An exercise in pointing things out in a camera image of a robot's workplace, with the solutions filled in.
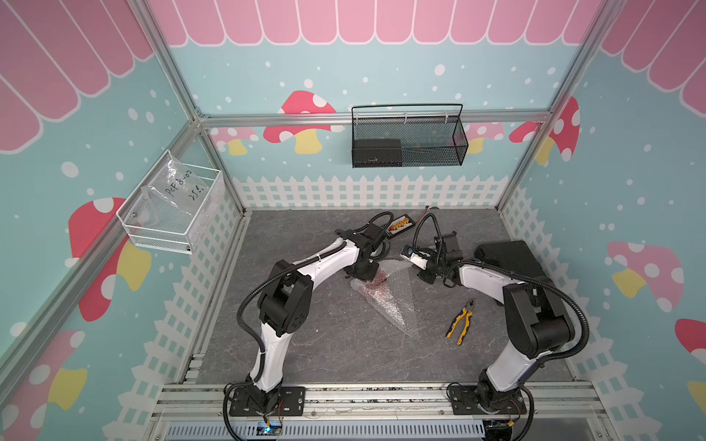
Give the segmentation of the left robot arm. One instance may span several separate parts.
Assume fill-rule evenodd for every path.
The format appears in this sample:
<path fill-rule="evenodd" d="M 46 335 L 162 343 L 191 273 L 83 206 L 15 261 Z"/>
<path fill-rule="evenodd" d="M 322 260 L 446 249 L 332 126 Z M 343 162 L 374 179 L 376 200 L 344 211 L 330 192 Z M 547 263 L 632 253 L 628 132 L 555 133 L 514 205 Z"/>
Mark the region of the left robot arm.
<path fill-rule="evenodd" d="M 257 358 L 246 380 L 224 389 L 227 404 L 233 404 L 237 391 L 242 390 L 248 406 L 261 415 L 271 415 L 279 408 L 290 340 L 309 315 L 314 290 L 340 271 L 361 281 L 375 279 L 394 219 L 393 213 L 383 211 L 361 227 L 336 231 L 336 240 L 311 257 L 277 262 L 267 280 L 246 295 L 236 322 L 256 341 Z"/>

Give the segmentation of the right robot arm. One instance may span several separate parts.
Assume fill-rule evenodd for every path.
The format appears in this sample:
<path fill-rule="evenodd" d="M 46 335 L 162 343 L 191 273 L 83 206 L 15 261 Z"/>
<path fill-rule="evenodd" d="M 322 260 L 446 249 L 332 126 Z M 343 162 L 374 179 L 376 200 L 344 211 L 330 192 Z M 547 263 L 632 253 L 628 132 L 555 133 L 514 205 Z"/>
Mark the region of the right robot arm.
<path fill-rule="evenodd" d="M 588 316 L 550 281 L 523 241 L 480 244 L 473 257 L 466 258 L 456 233 L 437 232 L 430 248 L 419 246 L 414 238 L 401 255 L 427 283 L 440 279 L 448 288 L 469 288 L 503 308 L 509 341 L 481 371 L 473 389 L 450 386 L 449 399 L 457 415 L 495 415 L 518 407 L 526 394 L 525 383 L 537 370 L 571 358 L 588 345 Z"/>

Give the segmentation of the red enamel mug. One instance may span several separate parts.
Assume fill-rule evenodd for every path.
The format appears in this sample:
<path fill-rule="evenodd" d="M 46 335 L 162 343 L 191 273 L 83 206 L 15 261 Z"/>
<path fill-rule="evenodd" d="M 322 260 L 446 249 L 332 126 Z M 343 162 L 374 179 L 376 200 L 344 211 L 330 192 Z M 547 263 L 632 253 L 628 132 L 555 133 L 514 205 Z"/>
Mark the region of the red enamel mug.
<path fill-rule="evenodd" d="M 373 280 L 363 283 L 363 288 L 365 290 L 382 290 L 387 286 L 387 279 L 388 274 L 383 269 L 379 269 Z"/>

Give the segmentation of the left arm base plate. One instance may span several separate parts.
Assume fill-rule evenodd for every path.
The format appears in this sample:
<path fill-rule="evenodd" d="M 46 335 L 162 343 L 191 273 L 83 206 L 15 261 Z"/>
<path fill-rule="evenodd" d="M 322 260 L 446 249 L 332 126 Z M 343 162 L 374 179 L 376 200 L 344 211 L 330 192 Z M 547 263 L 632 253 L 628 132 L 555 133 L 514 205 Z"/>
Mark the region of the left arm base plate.
<path fill-rule="evenodd" d="M 228 415 L 302 416 L 305 394 L 305 387 L 277 386 L 270 392 L 255 386 L 235 388 L 229 396 Z"/>

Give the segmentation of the clear bubble wrap sheet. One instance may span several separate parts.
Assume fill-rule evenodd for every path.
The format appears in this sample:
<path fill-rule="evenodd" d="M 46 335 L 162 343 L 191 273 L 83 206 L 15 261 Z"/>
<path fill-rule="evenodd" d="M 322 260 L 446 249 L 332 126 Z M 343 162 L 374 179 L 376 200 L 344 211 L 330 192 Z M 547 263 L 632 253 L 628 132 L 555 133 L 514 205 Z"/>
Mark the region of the clear bubble wrap sheet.
<path fill-rule="evenodd" d="M 410 338 L 419 339 L 412 287 L 412 277 L 417 275 L 418 269 L 406 260 L 384 259 L 379 264 L 379 269 L 388 274 L 386 288 L 365 290 L 365 281 L 358 279 L 351 280 L 351 288 L 395 328 Z"/>

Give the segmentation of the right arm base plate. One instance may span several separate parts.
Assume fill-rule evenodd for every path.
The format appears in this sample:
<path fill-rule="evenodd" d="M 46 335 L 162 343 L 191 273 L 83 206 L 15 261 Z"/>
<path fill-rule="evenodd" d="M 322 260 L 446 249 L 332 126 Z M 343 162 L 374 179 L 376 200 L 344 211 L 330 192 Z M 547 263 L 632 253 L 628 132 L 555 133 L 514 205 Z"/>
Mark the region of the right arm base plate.
<path fill-rule="evenodd" d="M 446 387 L 446 396 L 454 415 L 510 415 L 527 413 L 519 389 L 495 391 L 489 384 L 461 384 L 452 382 Z"/>

